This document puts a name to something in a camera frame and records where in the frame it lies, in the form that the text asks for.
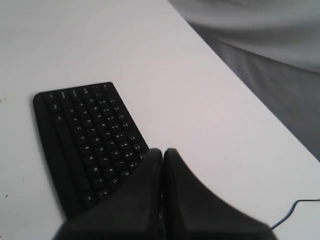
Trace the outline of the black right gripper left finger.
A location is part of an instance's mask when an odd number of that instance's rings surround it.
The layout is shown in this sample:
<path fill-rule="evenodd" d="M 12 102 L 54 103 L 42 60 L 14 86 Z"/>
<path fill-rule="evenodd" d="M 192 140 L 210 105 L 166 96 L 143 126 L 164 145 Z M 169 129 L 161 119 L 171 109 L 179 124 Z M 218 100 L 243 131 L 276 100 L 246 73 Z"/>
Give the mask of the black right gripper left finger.
<path fill-rule="evenodd" d="M 62 225 L 56 240 L 159 240 L 163 156 L 151 148 L 111 197 Z"/>

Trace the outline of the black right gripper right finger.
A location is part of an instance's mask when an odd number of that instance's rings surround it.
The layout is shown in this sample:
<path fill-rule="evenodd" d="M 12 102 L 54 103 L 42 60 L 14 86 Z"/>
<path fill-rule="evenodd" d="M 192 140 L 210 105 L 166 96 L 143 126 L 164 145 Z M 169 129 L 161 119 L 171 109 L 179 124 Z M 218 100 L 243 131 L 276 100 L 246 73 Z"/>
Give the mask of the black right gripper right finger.
<path fill-rule="evenodd" d="M 162 165 L 163 208 L 169 240 L 275 240 L 271 228 L 211 192 L 169 148 Z"/>

